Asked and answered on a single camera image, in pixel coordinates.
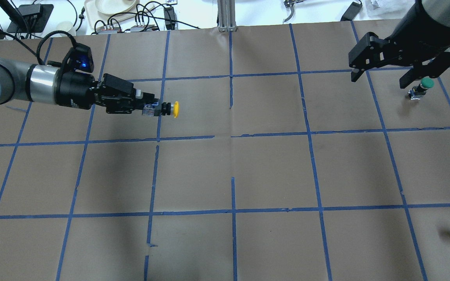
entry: small electronic component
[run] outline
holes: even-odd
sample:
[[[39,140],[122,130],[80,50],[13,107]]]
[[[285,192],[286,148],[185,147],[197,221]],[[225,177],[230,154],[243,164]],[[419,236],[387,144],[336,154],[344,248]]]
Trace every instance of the small electronic component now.
[[[352,4],[350,4],[350,7],[346,9],[340,21],[353,21],[354,18],[357,16],[357,14],[361,11],[361,9],[362,9],[361,0],[359,0],[359,3],[352,2]]]
[[[175,30],[175,25],[177,16],[175,15],[175,8],[173,6],[164,7],[164,18],[169,19],[170,21],[166,20],[166,29],[167,30]]]
[[[434,87],[434,81],[428,77],[421,79],[421,82],[418,86],[413,87],[409,90],[409,98],[411,100],[419,100],[425,94],[427,94],[427,90]]]
[[[107,27],[102,27],[101,30],[98,30],[97,33],[98,34],[121,33],[121,29],[119,27],[114,27],[113,25],[107,25]]]
[[[142,32],[142,31],[153,31],[155,25],[135,25],[134,27],[130,28],[130,33],[134,32]]]

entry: white plate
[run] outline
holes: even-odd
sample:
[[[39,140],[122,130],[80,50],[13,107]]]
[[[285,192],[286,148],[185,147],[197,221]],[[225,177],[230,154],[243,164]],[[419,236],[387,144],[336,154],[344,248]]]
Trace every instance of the white plate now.
[[[84,9],[86,10],[86,19],[88,20],[89,26],[91,29],[93,29],[93,26],[95,25],[95,22],[98,20],[102,20],[107,22],[107,19],[109,19],[109,16],[106,14],[102,14],[99,12],[95,7],[95,0],[85,0],[84,1]],[[130,12],[136,12],[136,8],[133,6]],[[133,18],[134,14],[120,14],[119,16],[116,16],[116,20],[119,22],[125,21],[128,18]]]
[[[95,0],[96,9],[102,14],[117,14],[135,6],[135,0]]]

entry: table surface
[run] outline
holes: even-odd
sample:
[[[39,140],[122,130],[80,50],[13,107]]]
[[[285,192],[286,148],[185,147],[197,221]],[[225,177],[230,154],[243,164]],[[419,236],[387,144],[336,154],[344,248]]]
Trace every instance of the table surface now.
[[[408,8],[414,3],[409,1],[409,6],[400,11],[381,14],[378,16],[369,16],[367,6],[370,5],[369,0],[364,0],[364,6],[361,12],[355,18],[356,21],[361,20],[380,20],[402,18]],[[30,4],[31,0],[14,0],[16,5]],[[80,12],[84,1],[71,0],[78,12]],[[306,0],[305,2],[295,4],[295,14],[288,23],[322,23],[330,21],[339,21],[345,10],[350,6],[351,0]],[[55,6],[50,21],[42,34],[42,36],[55,30],[58,23],[70,19],[74,21],[74,10],[72,6],[65,0],[41,0],[38,3],[53,4]],[[175,5],[177,19],[185,23],[201,28],[211,28],[216,26],[216,15],[218,14],[218,6],[216,0],[180,0]],[[280,25],[284,18],[289,15],[289,10],[284,7],[282,0],[236,0],[236,23],[237,25]],[[158,8],[154,16],[163,17],[162,8]],[[159,26],[163,28],[164,21],[158,20]],[[0,23],[4,30],[8,27],[10,21],[5,12],[0,8]],[[134,20],[126,20],[121,23],[123,29],[130,28],[134,25]],[[186,25],[178,24],[178,29],[191,29]],[[93,29],[88,22],[82,25],[77,32],[78,35],[91,34]]]
[[[450,68],[420,101],[350,82],[397,22],[77,37],[180,117],[0,105],[0,281],[450,280]]]

